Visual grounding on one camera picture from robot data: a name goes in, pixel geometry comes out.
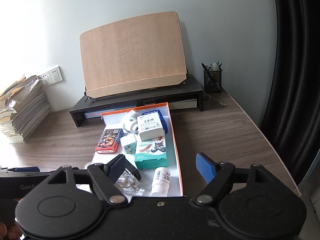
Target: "floor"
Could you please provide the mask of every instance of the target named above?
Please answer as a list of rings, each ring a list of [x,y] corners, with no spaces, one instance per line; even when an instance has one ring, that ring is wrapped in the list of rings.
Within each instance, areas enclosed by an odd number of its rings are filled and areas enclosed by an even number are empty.
[[[302,197],[301,199],[307,207],[307,218],[300,232],[299,237],[302,240],[319,240],[320,239],[320,222],[315,214],[310,196],[313,191],[320,185],[320,163],[318,163],[310,174],[309,178],[303,185],[299,185]]]

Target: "wall socket panel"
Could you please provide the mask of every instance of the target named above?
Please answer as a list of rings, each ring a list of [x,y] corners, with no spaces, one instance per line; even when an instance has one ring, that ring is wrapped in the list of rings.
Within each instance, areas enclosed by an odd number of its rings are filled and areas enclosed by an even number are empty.
[[[42,80],[42,84],[45,86],[49,86],[51,84],[60,82],[63,80],[63,76],[61,74],[60,66],[55,66],[53,69],[49,70],[38,76],[39,79]]]

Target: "white wall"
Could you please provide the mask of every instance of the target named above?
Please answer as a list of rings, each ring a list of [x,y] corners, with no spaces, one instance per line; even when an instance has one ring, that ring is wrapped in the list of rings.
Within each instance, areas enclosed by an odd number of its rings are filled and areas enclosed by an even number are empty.
[[[41,74],[60,65],[64,81],[46,87],[53,111],[83,95],[79,36],[121,19],[176,11],[187,67],[203,84],[200,63],[223,62],[223,87],[260,123],[271,86],[274,0],[0,0],[0,66]]]

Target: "screw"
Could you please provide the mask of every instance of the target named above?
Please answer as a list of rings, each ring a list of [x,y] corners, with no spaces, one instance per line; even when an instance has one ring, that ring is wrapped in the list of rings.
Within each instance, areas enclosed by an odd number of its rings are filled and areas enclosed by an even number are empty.
[[[158,207],[163,207],[164,205],[165,205],[165,202],[163,202],[163,201],[157,202]]]
[[[121,195],[113,195],[109,200],[113,204],[120,204],[125,201],[125,197]]]
[[[203,203],[203,204],[207,204],[210,203],[212,201],[212,197],[209,195],[200,195],[197,197],[197,201],[199,203]]]

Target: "desk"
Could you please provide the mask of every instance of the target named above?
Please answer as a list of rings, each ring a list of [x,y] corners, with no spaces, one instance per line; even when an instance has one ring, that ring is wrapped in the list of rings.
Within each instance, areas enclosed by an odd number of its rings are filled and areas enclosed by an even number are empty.
[[[227,160],[239,168],[260,163],[299,195],[277,154],[245,112],[225,91],[214,96],[227,105],[206,100],[204,112],[196,108],[171,111],[184,193],[195,196],[206,185],[195,163],[196,153],[204,152],[215,161]],[[64,164],[82,168],[91,160],[103,128],[99,118],[77,128],[68,111],[49,114],[27,142],[2,145],[0,165],[38,166],[42,171]]]

